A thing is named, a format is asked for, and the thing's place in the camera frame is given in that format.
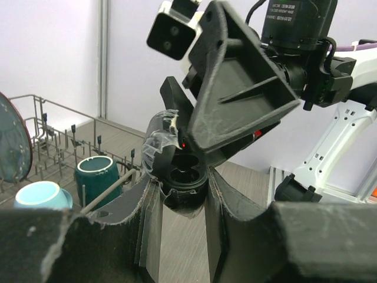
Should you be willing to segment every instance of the black cylindrical motor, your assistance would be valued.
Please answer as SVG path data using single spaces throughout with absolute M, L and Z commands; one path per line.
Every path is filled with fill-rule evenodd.
M 338 0 L 270 0 L 262 43 L 288 53 L 317 49 L 328 36 Z

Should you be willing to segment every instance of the wire rack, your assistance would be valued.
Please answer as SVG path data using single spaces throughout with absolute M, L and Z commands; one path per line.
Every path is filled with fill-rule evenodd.
M 123 189 L 126 190 L 143 174 L 140 164 L 134 162 L 137 157 L 135 149 L 131 150 L 128 155 L 129 160 L 127 160 L 127 157 L 125 156 L 121 157 L 101 148 L 102 138 L 101 135 L 98 135 L 97 127 L 99 123 L 105 124 L 120 132 L 138 136 L 140 142 L 143 138 L 142 135 L 135 134 L 120 126 L 116 126 L 109 121 L 91 117 L 85 113 L 81 113 L 33 94 L 13 97 L 10 98 L 10 100 L 14 102 L 15 100 L 21 100 L 28 97 L 32 97 L 34 104 L 34 115 L 24 119 L 25 124 L 32 123 L 34 125 L 35 134 L 31 137 L 33 151 L 32 168 L 28 176 L 21 182 L 15 179 L 12 183 L 8 183 L 0 179 L 0 191 L 1 194 L 3 194 L 0 205 L 14 198 L 17 191 L 25 185 L 41 180 L 50 180 L 73 194 L 72 197 L 76 206 L 75 210 L 81 210 L 81 207 L 78 204 L 74 169 L 80 161 L 93 155 L 106 155 L 111 157 L 118 164 L 118 171 L 120 173 L 120 179 L 110 186 L 108 190 L 105 190 L 107 193 L 93 200 L 93 203 L 98 203 L 104 199 L 106 195 L 112 191 L 111 188 L 114 187 L 115 189 L 119 183 L 123 185 Z M 89 140 L 77 140 L 76 137 L 80 132 L 80 127 L 76 129 L 76 125 L 72 125 L 71 130 L 64 131 L 59 131 L 53 128 L 52 125 L 47 123 L 47 113 L 44 111 L 44 105 L 46 104 L 53 104 L 57 107 L 64 108 L 72 113 L 88 118 L 89 123 L 92 122 L 92 138 Z M 90 204 L 92 204 L 91 206 L 94 206 L 93 203 L 85 204 L 84 200 L 84 206 L 90 206 Z

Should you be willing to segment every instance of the light blue cup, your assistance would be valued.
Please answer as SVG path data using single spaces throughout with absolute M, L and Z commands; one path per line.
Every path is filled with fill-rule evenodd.
M 31 183 L 16 194 L 15 208 L 71 209 L 73 200 L 70 193 L 50 181 Z

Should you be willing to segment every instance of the cup rim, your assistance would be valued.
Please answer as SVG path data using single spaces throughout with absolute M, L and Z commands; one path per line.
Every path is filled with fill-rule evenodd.
M 110 164 L 108 166 L 106 166 L 105 168 L 102 168 L 102 169 L 98 169 L 98 170 L 84 170 L 81 168 L 81 164 L 85 161 L 88 161 L 88 160 L 91 160 L 91 159 L 95 159 L 95 158 L 106 158 L 108 160 L 110 160 Z M 91 156 L 91 157 L 88 157 L 88 158 L 85 158 L 84 160 L 80 161 L 78 164 L 77 164 L 77 169 L 80 171 L 80 172 L 83 172 L 83 173 L 97 173 L 97 172 L 101 172 L 103 170 L 106 170 L 106 169 L 109 169 L 111 167 L 111 165 L 113 165 L 114 161 L 112 158 L 106 156 L 106 155 L 96 155 L 96 156 Z
M 40 201 L 40 202 L 25 202 L 23 200 L 20 199 L 20 195 L 21 195 L 21 192 L 25 191 L 25 189 L 35 185 L 35 184 L 41 184 L 41 183 L 47 183 L 47 184 L 50 184 L 50 185 L 54 185 L 55 187 L 55 192 L 49 196 L 48 198 Z M 52 200 L 54 197 L 56 197 L 60 192 L 60 186 L 58 184 L 56 184 L 55 182 L 52 182 L 52 181 L 39 181 L 39 182 L 34 182 L 34 183 L 31 183 L 31 184 L 28 184 L 26 186 L 24 186 L 21 190 L 19 190 L 16 194 L 16 197 L 15 197 L 15 200 L 21 204 L 21 205 L 40 205 L 42 203 L 46 203 L 46 202 L 49 202 L 50 200 Z

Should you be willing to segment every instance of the plate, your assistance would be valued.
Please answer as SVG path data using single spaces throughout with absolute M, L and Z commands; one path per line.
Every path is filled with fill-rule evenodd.
M 29 131 L 16 107 L 0 93 L 0 179 L 24 180 L 33 160 Z

